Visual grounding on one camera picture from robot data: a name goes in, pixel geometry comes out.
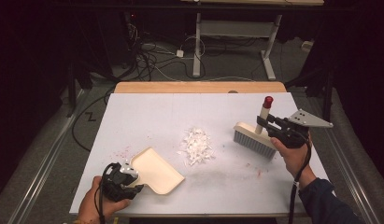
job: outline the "white desk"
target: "white desk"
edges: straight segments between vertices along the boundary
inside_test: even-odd
[[[200,0],[203,3],[223,3],[223,4],[254,4],[254,5],[281,5],[281,6],[322,6],[323,0]],[[245,37],[268,37],[266,50],[261,51],[263,65],[269,80],[276,80],[273,67],[270,62],[270,53],[276,40],[279,23],[282,15],[277,15],[273,22],[250,22],[250,21],[207,21],[201,20],[201,13],[197,13],[195,31],[195,53],[193,61],[194,77],[200,77],[201,35],[225,35],[225,36],[245,36]]]
[[[145,187],[119,216],[285,217],[293,180],[282,158],[277,154],[268,161],[233,141],[234,125],[241,120],[255,124],[268,94],[275,99],[271,114],[283,118],[296,111],[286,92],[112,94],[70,213],[78,212],[92,178],[101,175],[108,164],[123,163],[153,147],[185,180],[168,195]],[[192,127],[202,128],[211,137],[216,158],[191,167],[184,164],[186,154],[177,152],[185,147],[182,139]],[[310,165],[317,176],[327,178],[314,148]],[[298,197],[295,213],[305,213]]]

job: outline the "hand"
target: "hand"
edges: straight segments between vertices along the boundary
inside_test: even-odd
[[[99,224],[99,214],[96,211],[94,199],[96,200],[96,204],[99,207],[99,184],[101,182],[101,176],[95,176],[92,181],[92,188],[87,191],[86,196],[84,196],[83,201],[81,201],[80,208],[78,209],[78,220],[91,223],[91,224]],[[130,205],[131,201],[129,199],[124,199],[117,203],[110,201],[106,197],[102,200],[102,207],[104,210],[105,217],[111,217],[113,213],[124,209],[128,205]]]
[[[276,147],[279,154],[284,158],[287,170],[291,173],[293,178],[295,178],[297,173],[302,168],[303,163],[305,162],[305,157],[308,151],[307,145],[304,144],[300,148],[289,149],[285,147],[281,143],[281,141],[279,141],[275,137],[272,137],[270,141]],[[316,176],[314,175],[310,165],[308,164],[306,168],[303,170],[302,175],[300,176],[299,189],[303,189],[305,186],[307,186],[309,183],[311,183],[315,179],[316,179]]]

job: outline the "scrub brush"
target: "scrub brush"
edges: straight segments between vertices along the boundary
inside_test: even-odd
[[[264,98],[264,103],[260,114],[262,119],[267,119],[272,103],[273,97],[266,96]],[[273,159],[277,150],[270,142],[270,137],[268,136],[267,131],[264,131],[261,125],[257,124],[256,127],[252,127],[247,123],[237,122],[234,129],[235,142],[258,152],[269,160]]]

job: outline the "dustpan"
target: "dustpan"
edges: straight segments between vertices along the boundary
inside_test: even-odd
[[[134,156],[131,165],[138,171],[138,179],[130,187],[148,185],[157,194],[167,194],[185,179],[151,147]]]

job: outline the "table leg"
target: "table leg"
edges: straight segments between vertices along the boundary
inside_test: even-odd
[[[195,50],[194,50],[194,61],[192,67],[192,76],[200,77],[200,60],[201,60],[201,51],[200,51],[200,37],[201,37],[201,13],[197,13],[197,20],[195,23]]]
[[[268,39],[267,49],[261,51],[263,65],[264,65],[264,68],[266,70],[266,74],[267,74],[267,77],[269,80],[276,80],[276,75],[274,74],[273,66],[270,63],[269,56],[270,56],[271,49],[274,45],[274,41],[276,40],[276,35],[278,32],[279,23],[281,22],[281,18],[282,18],[282,15],[277,15],[276,21],[273,24],[273,27],[271,29],[271,34],[270,34],[270,37]]]

